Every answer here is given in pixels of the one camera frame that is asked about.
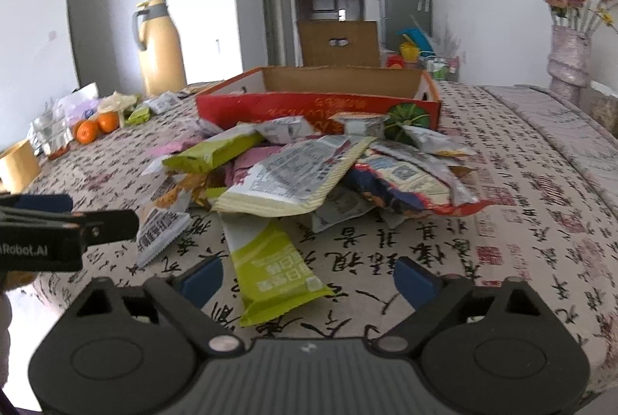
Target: gray ribbed panel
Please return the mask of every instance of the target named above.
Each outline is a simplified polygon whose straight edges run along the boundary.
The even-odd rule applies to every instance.
[[[457,415],[409,363],[374,356],[358,339],[258,340],[242,357],[211,361],[163,414]]]

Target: red cardboard box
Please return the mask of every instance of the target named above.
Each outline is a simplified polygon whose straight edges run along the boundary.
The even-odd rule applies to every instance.
[[[386,68],[260,67],[208,87],[196,103],[202,119],[223,129],[303,115],[326,134],[342,131],[329,120],[338,112],[387,113],[401,103],[419,125],[438,129],[441,108],[438,88],[426,72]]]

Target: orange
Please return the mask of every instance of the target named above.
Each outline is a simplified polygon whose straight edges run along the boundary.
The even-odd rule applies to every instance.
[[[102,113],[99,117],[97,117],[97,124],[99,125],[99,129],[106,134],[115,131],[118,129],[118,126],[120,126],[118,112]]]
[[[79,126],[81,126],[83,122],[86,122],[86,120],[81,119],[73,125],[73,128],[71,129],[71,132],[73,133],[73,138],[77,139],[77,129],[79,129]]]
[[[75,139],[82,145],[92,143],[99,135],[99,126],[94,121],[84,121],[75,131]]]

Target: white floor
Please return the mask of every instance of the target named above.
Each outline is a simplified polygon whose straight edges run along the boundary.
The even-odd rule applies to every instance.
[[[28,382],[28,363],[36,347],[52,328],[57,315],[41,304],[32,289],[8,294],[13,307],[8,382],[4,393],[18,408],[40,410]],[[618,415],[618,389],[608,391],[577,415]]]

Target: yellow flower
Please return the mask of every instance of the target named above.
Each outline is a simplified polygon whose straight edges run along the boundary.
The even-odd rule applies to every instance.
[[[613,26],[614,25],[614,18],[612,17],[612,15],[610,13],[603,13],[601,15],[601,19],[603,19],[603,22],[607,26]]]

